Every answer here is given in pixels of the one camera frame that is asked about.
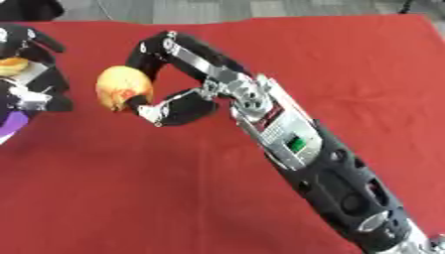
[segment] wire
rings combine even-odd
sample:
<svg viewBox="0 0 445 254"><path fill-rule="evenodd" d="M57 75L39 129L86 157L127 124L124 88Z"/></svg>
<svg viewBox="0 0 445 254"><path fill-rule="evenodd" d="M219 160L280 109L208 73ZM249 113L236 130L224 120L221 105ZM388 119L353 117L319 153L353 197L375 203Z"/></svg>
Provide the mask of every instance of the wire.
<svg viewBox="0 0 445 254"><path fill-rule="evenodd" d="M103 7L103 4L100 0L95 0L95 2L97 3L97 5L99 6L100 10L103 12L103 14L106 16L106 18L108 20L114 20L113 17L111 17L111 15L109 15L108 11L105 9L105 7Z"/></svg>

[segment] floor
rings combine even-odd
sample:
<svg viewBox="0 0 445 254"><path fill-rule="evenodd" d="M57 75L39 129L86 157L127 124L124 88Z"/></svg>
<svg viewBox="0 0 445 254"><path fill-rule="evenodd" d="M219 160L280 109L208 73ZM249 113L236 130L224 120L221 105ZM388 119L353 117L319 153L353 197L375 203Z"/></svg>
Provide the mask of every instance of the floor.
<svg viewBox="0 0 445 254"><path fill-rule="evenodd" d="M142 24L203 24L251 17L396 13L404 0L60 0L61 20L121 20ZM416 0L445 35L445 3Z"/></svg>

